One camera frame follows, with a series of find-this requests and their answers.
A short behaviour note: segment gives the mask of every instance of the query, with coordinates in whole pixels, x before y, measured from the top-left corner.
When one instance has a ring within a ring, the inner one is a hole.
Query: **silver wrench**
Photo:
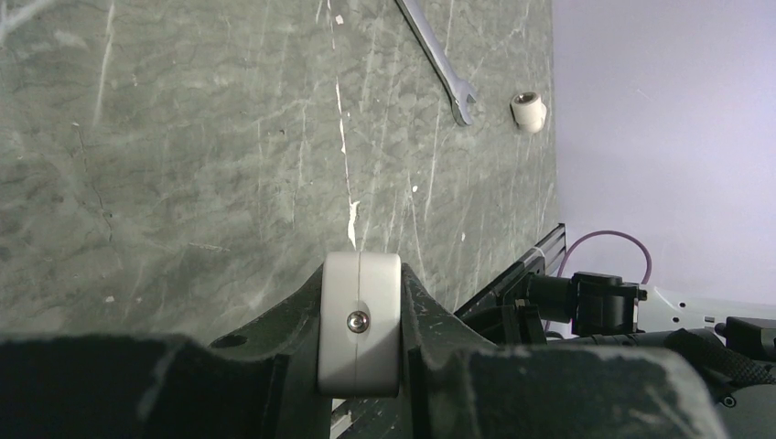
[[[396,0],[396,3],[413,29],[423,51],[431,60],[436,74],[442,80],[442,85],[445,86],[447,95],[450,96],[450,104],[453,107],[453,117],[456,118],[456,122],[459,125],[471,125],[473,121],[467,104],[477,101],[474,87],[468,81],[459,78],[456,71],[453,70],[453,66],[450,65],[450,61],[445,55],[445,50],[439,45],[439,40],[434,35],[434,29],[428,24],[417,0]]]

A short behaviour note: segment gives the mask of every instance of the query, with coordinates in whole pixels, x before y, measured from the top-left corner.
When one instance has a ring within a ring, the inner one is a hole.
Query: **marble slab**
[[[557,222],[551,4],[420,3],[472,126],[394,1],[3,2],[0,330],[209,342],[354,249],[461,305]]]

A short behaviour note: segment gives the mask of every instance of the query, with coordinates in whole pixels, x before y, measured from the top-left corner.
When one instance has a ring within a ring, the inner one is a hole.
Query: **screw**
[[[369,316],[363,311],[353,311],[348,316],[348,329],[360,334],[369,328]]]

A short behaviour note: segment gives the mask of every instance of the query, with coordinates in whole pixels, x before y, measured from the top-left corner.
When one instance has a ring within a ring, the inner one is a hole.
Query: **purple cable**
[[[643,243],[641,243],[641,241],[637,240],[636,238],[633,238],[628,233],[623,233],[621,231],[616,231],[616,230],[593,231],[583,236],[582,238],[579,238],[573,244],[571,244],[571,247],[569,247],[568,250],[566,251],[566,255],[563,257],[562,260],[560,260],[560,266],[558,267],[558,277],[560,277],[561,274],[563,274],[563,269],[566,268],[566,262],[568,262],[568,258],[571,256],[571,253],[579,246],[579,244],[589,240],[590,238],[594,238],[596,236],[602,236],[602,235],[619,236],[639,246],[639,248],[641,249],[641,252],[644,253],[644,258],[647,261],[647,270],[644,272],[644,278],[641,279],[641,283],[642,284],[648,283],[650,281],[650,276],[652,276],[652,256],[650,255],[650,251],[647,250],[647,247]],[[544,332],[549,330],[549,328],[550,328],[550,322],[547,321],[544,324]]]

